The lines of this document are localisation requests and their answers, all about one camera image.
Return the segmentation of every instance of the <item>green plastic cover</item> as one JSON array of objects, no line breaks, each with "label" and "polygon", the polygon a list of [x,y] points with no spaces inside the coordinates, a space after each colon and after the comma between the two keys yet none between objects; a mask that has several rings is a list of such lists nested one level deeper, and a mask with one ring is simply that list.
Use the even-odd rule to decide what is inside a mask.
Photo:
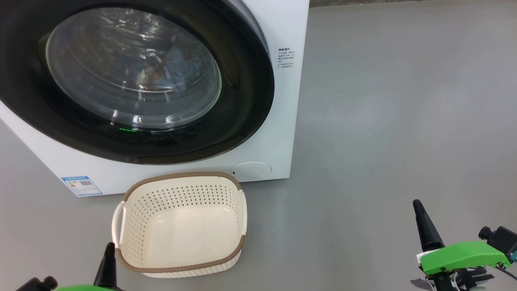
[{"label": "green plastic cover", "polygon": [[109,291],[109,289],[93,285],[76,285],[58,288],[56,291]]},{"label": "green plastic cover", "polygon": [[510,262],[506,256],[482,241],[460,242],[439,249],[420,259],[422,270],[427,275],[456,269],[492,266],[503,263],[506,267]]}]

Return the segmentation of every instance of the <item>green indicator light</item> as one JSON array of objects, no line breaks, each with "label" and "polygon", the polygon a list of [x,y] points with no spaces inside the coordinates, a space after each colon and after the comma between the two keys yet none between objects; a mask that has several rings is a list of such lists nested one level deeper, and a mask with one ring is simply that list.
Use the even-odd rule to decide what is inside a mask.
[{"label": "green indicator light", "polygon": [[128,128],[123,128],[123,127],[120,127],[119,128],[121,131],[123,132],[130,132],[130,133],[136,133],[137,130],[134,130],[134,129],[128,129]]}]

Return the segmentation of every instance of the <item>laundry basket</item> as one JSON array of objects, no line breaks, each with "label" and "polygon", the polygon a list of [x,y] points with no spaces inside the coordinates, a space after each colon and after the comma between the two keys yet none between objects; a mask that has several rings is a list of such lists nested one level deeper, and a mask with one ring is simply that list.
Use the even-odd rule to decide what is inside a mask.
[{"label": "laundry basket", "polygon": [[131,187],[113,215],[112,236],[127,269],[155,278],[192,277],[237,262],[247,219],[244,192],[232,176],[173,174]]}]

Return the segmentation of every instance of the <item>white washing machine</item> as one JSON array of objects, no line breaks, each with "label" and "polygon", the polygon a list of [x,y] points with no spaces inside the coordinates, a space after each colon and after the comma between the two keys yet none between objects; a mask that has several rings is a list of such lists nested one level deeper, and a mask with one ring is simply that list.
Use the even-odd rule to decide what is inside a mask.
[{"label": "white washing machine", "polygon": [[78,196],[288,178],[309,0],[0,3],[0,117]]}]

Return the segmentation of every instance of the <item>basket rim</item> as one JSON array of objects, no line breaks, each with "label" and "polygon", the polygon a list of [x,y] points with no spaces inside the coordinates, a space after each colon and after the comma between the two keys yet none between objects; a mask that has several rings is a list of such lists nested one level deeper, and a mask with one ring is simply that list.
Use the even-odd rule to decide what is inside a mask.
[{"label": "basket rim", "polygon": [[[129,190],[124,195],[124,198],[122,199],[122,201],[127,202],[127,200],[129,199],[129,196],[131,196],[131,194],[138,187],[140,187],[140,186],[142,186],[144,184],[152,183],[152,182],[157,182],[157,181],[163,181],[163,180],[178,179],[178,178],[190,178],[190,177],[221,177],[221,178],[226,178],[226,179],[232,181],[235,184],[235,186],[237,187],[238,191],[242,190],[242,186],[237,181],[237,179],[235,179],[233,176],[231,176],[231,175],[229,175],[227,173],[222,173],[222,172],[178,173],[178,174],[170,174],[170,175],[158,176],[158,177],[142,180],[142,181],[136,183],[135,185],[133,185],[131,188],[129,188]],[[217,266],[217,265],[220,265],[220,264],[227,263],[228,261],[233,259],[237,254],[240,253],[240,251],[242,250],[242,247],[244,246],[245,239],[246,239],[246,235],[242,235],[240,237],[239,244],[237,245],[235,250],[230,255],[226,256],[225,258],[222,258],[222,259],[219,259],[219,260],[210,261],[210,262],[207,262],[207,263],[201,263],[201,264],[195,264],[195,265],[189,265],[189,266],[180,266],[180,267],[139,268],[139,267],[135,267],[135,266],[131,265],[130,263],[128,263],[126,261],[126,259],[124,259],[124,257],[122,256],[122,250],[120,248],[116,248],[115,253],[117,255],[117,259],[120,262],[120,264],[122,266],[124,266],[126,269],[130,270],[130,271],[137,272],[137,273],[175,273],[175,272],[183,272],[183,271],[191,271],[191,270],[196,270],[196,269],[203,269],[203,268],[213,267],[213,266]]]}]

